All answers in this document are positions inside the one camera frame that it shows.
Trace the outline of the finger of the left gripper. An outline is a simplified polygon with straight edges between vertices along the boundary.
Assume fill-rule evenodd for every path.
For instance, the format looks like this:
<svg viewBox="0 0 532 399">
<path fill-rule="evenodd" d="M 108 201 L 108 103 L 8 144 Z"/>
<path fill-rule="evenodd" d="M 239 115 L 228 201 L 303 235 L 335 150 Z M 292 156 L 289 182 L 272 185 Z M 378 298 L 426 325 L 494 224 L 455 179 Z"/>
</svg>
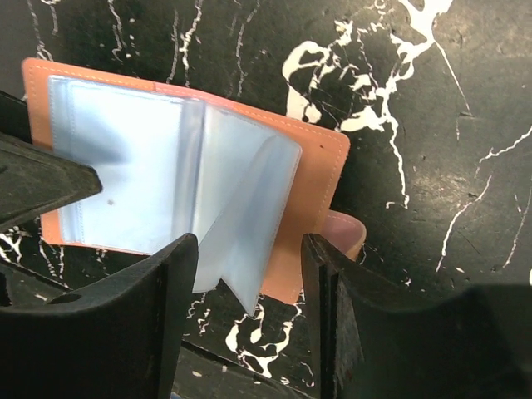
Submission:
<svg viewBox="0 0 532 399">
<path fill-rule="evenodd" d="M 27 105 L 1 93 L 1 231 L 102 191 L 96 171 L 32 143 Z"/>
</svg>

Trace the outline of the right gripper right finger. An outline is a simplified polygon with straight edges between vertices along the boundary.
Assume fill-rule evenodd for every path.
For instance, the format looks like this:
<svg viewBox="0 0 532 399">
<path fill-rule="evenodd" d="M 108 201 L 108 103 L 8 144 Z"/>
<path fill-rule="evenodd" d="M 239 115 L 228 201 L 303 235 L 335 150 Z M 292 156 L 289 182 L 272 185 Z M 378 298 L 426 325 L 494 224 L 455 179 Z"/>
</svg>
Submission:
<svg viewBox="0 0 532 399">
<path fill-rule="evenodd" d="M 301 266 L 321 398 L 530 397 L 530 286 L 431 301 L 318 234 L 303 237 Z"/>
</svg>

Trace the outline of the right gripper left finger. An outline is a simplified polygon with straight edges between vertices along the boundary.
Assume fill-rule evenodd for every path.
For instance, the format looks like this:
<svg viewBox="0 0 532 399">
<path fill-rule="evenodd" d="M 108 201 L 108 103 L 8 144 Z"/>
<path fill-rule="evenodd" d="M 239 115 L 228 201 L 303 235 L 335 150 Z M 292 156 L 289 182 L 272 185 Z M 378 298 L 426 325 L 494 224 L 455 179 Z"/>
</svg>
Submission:
<svg viewBox="0 0 532 399">
<path fill-rule="evenodd" d="M 2 397 L 170 397 L 197 263 L 184 234 L 84 288 L 2 308 Z"/>
</svg>

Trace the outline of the pink leather card holder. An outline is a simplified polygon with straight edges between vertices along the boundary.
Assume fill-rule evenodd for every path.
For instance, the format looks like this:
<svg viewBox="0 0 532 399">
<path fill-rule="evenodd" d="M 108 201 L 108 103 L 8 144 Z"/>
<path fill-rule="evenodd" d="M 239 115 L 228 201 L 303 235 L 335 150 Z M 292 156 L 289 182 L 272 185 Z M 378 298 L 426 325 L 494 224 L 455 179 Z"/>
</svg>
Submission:
<svg viewBox="0 0 532 399">
<path fill-rule="evenodd" d="M 302 237 L 354 259 L 365 226 L 330 208 L 348 138 L 195 89 L 28 58 L 32 141 L 92 167 L 97 195 L 45 213 L 49 244 L 153 254 L 194 234 L 194 291 L 225 283 L 247 313 L 294 303 Z"/>
</svg>

